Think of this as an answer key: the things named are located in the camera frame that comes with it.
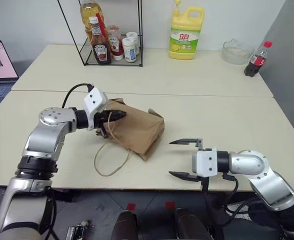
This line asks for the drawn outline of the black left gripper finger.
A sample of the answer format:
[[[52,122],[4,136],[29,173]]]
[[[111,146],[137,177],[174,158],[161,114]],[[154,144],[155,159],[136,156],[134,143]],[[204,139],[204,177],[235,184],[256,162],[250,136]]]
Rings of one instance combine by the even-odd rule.
[[[123,110],[112,109],[109,111],[108,117],[109,117],[110,122],[115,122],[115,121],[118,121],[118,120],[124,118],[126,115],[127,115],[127,113]]]
[[[104,126],[97,128],[95,131],[97,136],[101,136],[104,139],[108,139],[109,138],[109,133],[107,132],[107,130],[105,129]]]

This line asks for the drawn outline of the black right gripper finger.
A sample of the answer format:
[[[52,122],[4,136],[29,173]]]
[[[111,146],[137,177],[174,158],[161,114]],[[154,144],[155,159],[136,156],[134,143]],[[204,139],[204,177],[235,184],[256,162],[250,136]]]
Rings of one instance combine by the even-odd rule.
[[[178,140],[171,141],[169,144],[171,145],[189,145],[190,143],[195,143],[197,146],[199,144],[198,138],[181,138]]]
[[[169,171],[169,173],[174,176],[177,177],[181,180],[184,181],[189,181],[189,182],[199,182],[200,181],[200,177],[197,175],[191,175],[188,172],[181,172],[181,171]]]

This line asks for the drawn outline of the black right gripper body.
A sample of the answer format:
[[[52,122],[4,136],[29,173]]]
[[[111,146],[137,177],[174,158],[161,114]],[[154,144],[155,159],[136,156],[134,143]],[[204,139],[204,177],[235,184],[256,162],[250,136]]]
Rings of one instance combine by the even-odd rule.
[[[207,191],[209,178],[217,175],[217,149],[203,148],[203,140],[199,138],[197,152],[192,155],[192,172],[200,177],[201,190]]]

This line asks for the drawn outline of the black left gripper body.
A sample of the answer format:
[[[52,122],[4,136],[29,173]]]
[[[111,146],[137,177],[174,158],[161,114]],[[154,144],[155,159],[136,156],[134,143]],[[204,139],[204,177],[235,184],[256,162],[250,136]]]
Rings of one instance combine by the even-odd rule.
[[[103,110],[101,112],[97,112],[94,114],[93,117],[93,123],[94,123],[94,129],[99,129],[103,126],[104,123],[108,122],[108,118],[110,114],[112,113],[111,110]]]

